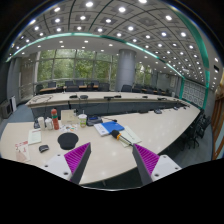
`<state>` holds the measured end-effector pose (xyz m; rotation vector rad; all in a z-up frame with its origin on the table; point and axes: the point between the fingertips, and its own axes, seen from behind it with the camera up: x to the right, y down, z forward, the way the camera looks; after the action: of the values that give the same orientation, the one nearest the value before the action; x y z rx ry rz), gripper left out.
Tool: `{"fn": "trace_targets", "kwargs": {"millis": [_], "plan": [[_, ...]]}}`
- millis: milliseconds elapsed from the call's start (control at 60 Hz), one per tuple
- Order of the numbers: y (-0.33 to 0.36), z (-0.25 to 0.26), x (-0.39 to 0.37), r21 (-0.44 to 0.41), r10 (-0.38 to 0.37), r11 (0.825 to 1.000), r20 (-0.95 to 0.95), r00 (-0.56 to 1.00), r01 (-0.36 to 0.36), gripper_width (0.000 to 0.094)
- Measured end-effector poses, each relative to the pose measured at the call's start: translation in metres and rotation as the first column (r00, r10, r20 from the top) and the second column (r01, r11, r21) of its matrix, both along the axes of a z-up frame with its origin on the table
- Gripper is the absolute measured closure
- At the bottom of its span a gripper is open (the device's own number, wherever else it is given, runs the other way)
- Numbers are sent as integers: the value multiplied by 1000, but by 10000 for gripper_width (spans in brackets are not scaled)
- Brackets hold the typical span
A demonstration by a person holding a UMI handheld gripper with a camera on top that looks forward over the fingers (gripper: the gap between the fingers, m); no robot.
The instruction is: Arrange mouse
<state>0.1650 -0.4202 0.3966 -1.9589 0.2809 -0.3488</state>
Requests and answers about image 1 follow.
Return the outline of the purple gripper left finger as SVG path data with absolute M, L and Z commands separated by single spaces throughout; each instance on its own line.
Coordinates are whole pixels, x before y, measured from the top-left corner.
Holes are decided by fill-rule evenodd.
M 72 183 L 79 184 L 91 154 L 91 144 L 86 143 L 68 153 L 53 156 L 42 169 Z

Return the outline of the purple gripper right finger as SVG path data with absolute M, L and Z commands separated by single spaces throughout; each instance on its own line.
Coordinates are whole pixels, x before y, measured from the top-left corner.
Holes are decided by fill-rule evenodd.
M 143 185 L 181 170 L 168 155 L 157 155 L 143 146 L 133 145 L 133 156 Z

